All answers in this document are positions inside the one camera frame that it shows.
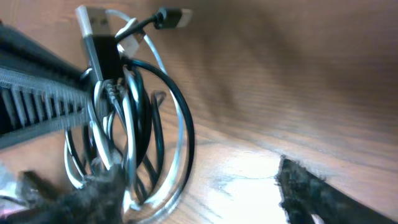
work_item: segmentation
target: tangled cable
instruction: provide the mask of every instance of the tangled cable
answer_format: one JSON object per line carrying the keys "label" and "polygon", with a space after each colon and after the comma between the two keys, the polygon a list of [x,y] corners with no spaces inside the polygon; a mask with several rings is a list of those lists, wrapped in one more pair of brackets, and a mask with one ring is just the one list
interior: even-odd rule
{"label": "tangled cable", "polygon": [[[118,16],[129,22],[129,16],[115,10],[107,10],[108,14]],[[142,30],[143,25],[139,23],[136,27],[129,29]],[[156,51],[150,38],[145,35],[144,40],[151,48],[159,64],[159,68],[147,62],[130,59],[122,56],[124,65],[124,78],[121,80],[106,80],[97,82],[93,90],[93,101],[88,103],[88,113],[91,119],[90,125],[82,127],[84,155],[83,162],[80,160],[73,143],[72,132],[65,131],[65,168],[68,178],[76,188],[84,186],[84,178],[87,174],[86,166],[89,167],[91,175],[103,167],[109,169],[113,164],[121,163],[126,173],[127,186],[123,200],[123,212],[129,210],[140,210],[143,206],[150,205],[154,208],[152,214],[143,220],[134,220],[128,217],[130,222],[150,222],[164,212],[169,212],[178,202],[179,196],[188,182],[188,178],[193,166],[195,150],[195,132],[192,116],[181,91],[174,81],[168,77],[162,60]],[[178,140],[174,159],[169,173],[162,183],[159,182],[163,172],[165,146],[160,120],[159,107],[166,97],[164,91],[154,91],[149,96],[144,88],[144,82],[140,70],[147,70],[161,79],[170,89],[170,93],[175,103],[178,119]],[[98,100],[101,97],[107,97],[111,105],[110,114],[99,120],[96,114]],[[125,153],[118,149],[113,141],[113,123],[118,116],[122,127],[127,134],[127,144]],[[182,142],[183,142],[183,121],[185,120],[185,129],[187,132],[187,158],[183,166],[183,175],[177,180],[177,174],[180,172]],[[156,145],[156,168],[147,157],[147,148],[154,129]],[[77,174],[73,170],[73,164],[76,167]],[[143,164],[150,180],[150,190],[146,187],[137,174],[138,166]]]}

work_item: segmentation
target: wooden surface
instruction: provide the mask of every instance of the wooden surface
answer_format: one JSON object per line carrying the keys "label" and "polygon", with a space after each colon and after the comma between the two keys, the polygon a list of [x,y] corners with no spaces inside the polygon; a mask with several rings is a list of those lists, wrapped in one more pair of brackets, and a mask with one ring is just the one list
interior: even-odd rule
{"label": "wooden surface", "polygon": [[[186,29],[147,29],[198,138],[189,188],[164,223],[285,223],[273,178],[281,154],[398,220],[397,1],[2,0],[0,16],[84,68],[80,4],[140,19],[159,6],[195,12]],[[154,62],[147,47],[137,56]],[[145,84],[160,88],[150,75]],[[173,110],[169,97],[161,116],[171,151]],[[25,142],[0,160],[66,188],[63,140]]]}

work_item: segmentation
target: wood grain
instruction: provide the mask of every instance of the wood grain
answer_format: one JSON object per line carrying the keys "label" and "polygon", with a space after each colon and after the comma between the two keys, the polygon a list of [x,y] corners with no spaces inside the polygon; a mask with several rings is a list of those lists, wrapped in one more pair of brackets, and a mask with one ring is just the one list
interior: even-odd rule
{"label": "wood grain", "polygon": [[[396,1],[7,0],[1,19],[84,68],[73,12],[80,4],[141,19],[159,6],[195,12],[186,29],[147,29],[198,136],[189,188],[164,223],[285,223],[273,179],[281,154],[398,220]],[[154,62],[147,47],[138,57]],[[164,88],[150,75],[145,84]],[[170,97],[161,116],[172,150]],[[37,169],[65,188],[62,150],[55,133],[0,159],[14,172]]]}

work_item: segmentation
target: bundle of cables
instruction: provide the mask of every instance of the bundle of cables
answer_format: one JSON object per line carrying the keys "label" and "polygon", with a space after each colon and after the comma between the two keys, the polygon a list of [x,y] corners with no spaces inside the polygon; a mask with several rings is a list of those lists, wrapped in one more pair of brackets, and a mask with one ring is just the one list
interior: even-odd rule
{"label": "bundle of cables", "polygon": [[[142,33],[142,29],[151,22],[155,24],[156,28],[178,27],[185,25],[186,18],[190,17],[190,11],[183,9],[174,11],[161,9],[149,19],[132,26],[132,21],[135,21],[135,18],[131,19],[116,10],[108,9],[106,13],[118,16],[127,22],[127,26],[122,32],[118,32],[115,37],[118,42],[135,33]],[[169,213],[175,208],[182,190],[188,182],[195,150],[195,133],[187,102],[177,85],[167,75],[162,60],[148,35],[144,36],[144,40],[153,52],[159,67],[142,60],[129,58],[126,54],[123,54],[124,49],[120,45],[118,46],[123,63],[124,78],[96,82],[93,90],[93,101],[89,102],[87,106],[91,121],[89,125],[82,127],[84,147],[82,160],[76,151],[72,132],[65,130],[65,168],[67,176],[75,188],[84,187],[87,176],[95,175],[102,169],[109,170],[113,164],[122,164],[127,185],[123,199],[123,219],[128,222],[150,222],[157,219],[159,215]],[[167,175],[164,171],[166,152],[159,114],[159,107],[166,97],[166,92],[154,91],[149,96],[144,88],[141,70],[153,73],[168,86],[177,111],[177,148]],[[92,68],[89,68],[81,79],[89,77],[87,74],[90,74],[90,72],[93,72]],[[110,114],[102,121],[96,114],[98,101],[101,97],[107,97],[111,105]],[[127,136],[124,150],[118,149],[113,139],[113,124],[116,116],[119,117]],[[185,164],[182,163],[184,160],[182,158],[184,120],[187,132]],[[152,126],[157,157],[155,167],[147,156]],[[145,167],[149,176],[149,190],[146,189],[137,173],[137,168],[141,164]],[[162,174],[165,174],[166,177],[163,181],[160,181]],[[131,216],[131,213],[147,208],[151,209],[151,212],[146,217],[133,218]]]}

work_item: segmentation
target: white wire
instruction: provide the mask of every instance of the white wire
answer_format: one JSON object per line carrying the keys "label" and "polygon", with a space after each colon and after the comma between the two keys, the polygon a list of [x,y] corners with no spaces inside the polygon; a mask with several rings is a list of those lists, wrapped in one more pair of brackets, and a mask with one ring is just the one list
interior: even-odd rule
{"label": "white wire", "polygon": [[[121,19],[124,19],[126,22],[129,22],[131,18],[126,15],[125,13],[114,10],[114,9],[108,9],[106,10],[107,14],[112,14],[114,16],[118,16]],[[159,65],[159,68],[166,74],[166,68],[164,67],[163,61],[154,45],[152,40],[149,38],[148,35],[144,36],[144,40],[147,42],[150,50],[155,56],[155,59],[157,61],[157,64]],[[157,207],[159,206],[160,203],[162,203],[163,199],[166,198],[167,194],[170,192],[171,188],[174,185],[174,182],[176,182],[178,170],[180,168],[180,158],[181,158],[181,153],[182,153],[182,143],[183,143],[183,116],[182,112],[180,109],[180,106],[177,102],[177,100],[174,97],[174,94],[170,91],[172,98],[174,100],[174,105],[175,105],[175,110],[177,112],[177,119],[178,119],[178,139],[177,139],[177,146],[173,158],[172,165],[170,166],[169,173],[167,174],[167,177],[164,180],[164,183],[160,186],[158,191],[156,191],[154,194],[152,194],[146,201],[145,203],[152,203],[152,207]]]}

